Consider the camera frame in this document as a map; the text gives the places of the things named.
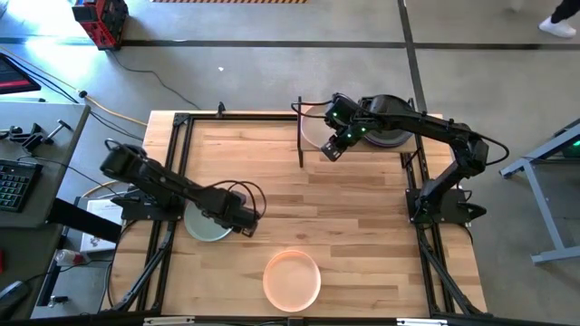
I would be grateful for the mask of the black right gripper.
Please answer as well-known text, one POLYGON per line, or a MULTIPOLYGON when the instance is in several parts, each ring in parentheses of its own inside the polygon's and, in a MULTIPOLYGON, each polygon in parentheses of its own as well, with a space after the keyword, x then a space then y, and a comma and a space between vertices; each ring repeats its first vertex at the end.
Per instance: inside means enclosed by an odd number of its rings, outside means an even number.
POLYGON ((321 152, 332 162, 342 154, 343 148, 354 146, 366 133, 364 127, 354 120, 360 105, 341 93, 335 93, 327 105, 324 122, 334 134, 320 147, 321 152))

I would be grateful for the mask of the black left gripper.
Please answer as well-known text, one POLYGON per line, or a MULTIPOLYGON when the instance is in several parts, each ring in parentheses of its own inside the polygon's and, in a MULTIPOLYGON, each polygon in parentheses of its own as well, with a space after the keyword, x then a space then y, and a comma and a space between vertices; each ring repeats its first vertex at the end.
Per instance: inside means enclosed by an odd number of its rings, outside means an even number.
POLYGON ((258 215, 255 209, 245 207, 245 195, 237 191, 217 189, 212 199, 210 217, 218 225, 246 237, 253 236, 258 225, 258 215))

